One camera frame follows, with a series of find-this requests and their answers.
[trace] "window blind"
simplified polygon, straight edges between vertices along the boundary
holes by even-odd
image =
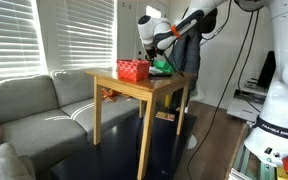
[[[116,0],[56,0],[63,69],[111,67],[116,58]]]
[[[0,78],[46,71],[35,0],[0,0]]]

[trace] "green object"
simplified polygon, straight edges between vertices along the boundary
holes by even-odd
[[[155,60],[153,65],[156,69],[159,69],[165,73],[174,72],[172,66],[166,61]]]

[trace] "black cable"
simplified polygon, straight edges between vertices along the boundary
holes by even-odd
[[[241,87],[240,87],[240,83],[241,83],[241,77],[242,77],[244,68],[245,68],[245,66],[246,66],[246,63],[247,63],[247,61],[248,61],[248,58],[249,58],[250,53],[251,53],[251,50],[252,50],[253,40],[254,40],[255,31],[256,31],[256,27],[257,27],[257,21],[258,21],[259,12],[260,12],[260,11],[257,10],[256,20],[255,20],[255,25],[254,25],[254,30],[253,30],[253,35],[252,35],[250,47],[249,47],[249,49],[248,49],[248,53],[247,53],[247,56],[246,56],[246,59],[245,59],[245,63],[244,63],[244,65],[243,65],[242,71],[241,71],[240,76],[239,76],[238,81],[237,81],[237,87],[238,87],[238,90],[240,91],[240,94],[242,95],[242,97],[244,98],[244,100],[245,100],[250,106],[252,106],[257,112],[260,112],[260,110],[258,110],[258,109],[247,99],[247,97],[243,94],[243,92],[242,92],[242,90],[241,90]]]
[[[179,66],[178,66],[178,64],[176,63],[176,61],[175,61],[175,56],[174,56],[174,54],[175,54],[175,51],[174,51],[174,45],[175,44],[175,41],[172,43],[172,52],[171,52],[171,55],[172,55],[172,58],[173,58],[173,63],[175,64],[175,67],[176,67],[176,70],[175,70],[175,68],[174,68],[174,66],[173,66],[173,64],[172,64],[172,67],[173,67],[173,69],[174,69],[174,71],[175,72],[177,72],[177,71],[179,71],[179,72],[181,72],[181,70],[179,69]],[[182,56],[182,60],[181,60],[181,62],[183,62],[183,60],[186,58],[186,53],[184,53],[184,55]]]
[[[186,10],[185,10],[185,12],[184,12],[184,14],[183,14],[183,16],[182,16],[182,19],[184,18],[184,16],[185,16],[187,10],[188,10],[188,7],[186,8]]]
[[[240,48],[240,52],[239,52],[239,54],[238,54],[238,57],[237,57],[237,59],[236,59],[236,62],[235,62],[234,67],[233,67],[233,69],[232,69],[232,72],[231,72],[231,74],[230,74],[230,77],[229,77],[228,80],[227,80],[227,83],[226,83],[225,88],[224,88],[224,91],[223,91],[223,93],[222,93],[222,95],[221,95],[220,101],[218,102],[218,105],[216,106],[216,109],[215,109],[215,112],[214,112],[214,115],[213,115],[213,118],[212,118],[211,126],[210,126],[210,128],[208,129],[208,131],[207,131],[204,139],[202,140],[201,144],[200,144],[200,145],[198,146],[198,148],[195,150],[195,152],[193,153],[193,155],[191,156],[190,160],[189,160],[188,163],[187,163],[186,169],[187,169],[188,175],[189,175],[189,177],[190,177],[191,180],[192,180],[192,177],[191,177],[191,174],[190,174],[190,171],[189,171],[190,163],[191,163],[193,157],[195,156],[195,154],[196,154],[196,153],[200,150],[200,148],[202,147],[203,143],[205,142],[206,138],[208,137],[208,135],[209,135],[209,133],[210,133],[212,127],[213,127],[216,113],[217,113],[217,111],[218,111],[218,108],[219,108],[222,100],[223,100],[223,97],[224,97],[225,92],[226,92],[226,90],[227,90],[228,84],[229,84],[229,82],[230,82],[230,80],[231,80],[231,78],[232,78],[232,76],[233,76],[233,74],[234,74],[234,71],[235,71],[235,69],[236,69],[237,63],[238,63],[238,61],[239,61],[239,59],[240,59],[242,50],[243,50],[243,48],[244,48],[244,44],[245,44],[245,41],[246,41],[246,39],[247,39],[249,30],[250,30],[250,26],[251,26],[251,23],[252,23],[253,14],[254,14],[254,13],[252,12],[251,17],[250,17],[250,21],[249,21],[249,24],[248,24],[248,27],[247,27],[246,34],[245,34],[245,37],[244,37],[242,46],[241,46],[241,48]]]
[[[229,20],[229,18],[230,18],[230,14],[231,14],[231,4],[232,4],[232,0],[230,0],[230,3],[229,3],[229,5],[228,5],[227,17],[226,17],[226,20],[225,20],[225,22],[223,23],[223,25],[220,26],[220,27],[215,31],[215,33],[213,34],[212,37],[210,37],[210,38],[205,38],[205,37],[202,36],[202,38],[203,38],[204,40],[209,41],[209,40],[215,38],[215,36],[217,36],[217,35],[224,29],[224,27],[226,26],[226,24],[227,24],[227,22],[228,22],[228,20]]]
[[[180,74],[181,76],[183,76],[184,77],[184,74],[182,73],[182,71],[180,71],[180,70],[178,70],[178,68],[175,68],[174,67],[174,65],[171,63],[171,61],[167,58],[167,56],[166,56],[166,54],[165,53],[163,53],[163,56],[164,56],[164,58],[166,59],[166,61],[171,65],[171,67],[172,67],[172,69],[176,72],[176,73],[178,73],[178,74]]]

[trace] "gray sofa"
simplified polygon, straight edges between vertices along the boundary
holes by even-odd
[[[102,133],[138,110],[138,101],[103,102]],[[29,156],[35,171],[51,167],[92,142],[93,77],[82,71],[55,71],[0,81],[3,141]]]

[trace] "shelf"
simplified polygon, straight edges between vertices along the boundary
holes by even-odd
[[[242,88],[241,91],[235,89],[234,95],[227,109],[227,114],[253,122],[260,113],[258,111],[262,110],[266,98],[266,92],[246,87]]]
[[[244,124],[225,179],[275,180],[275,168],[263,164],[244,146],[244,140],[249,133],[249,127]]]

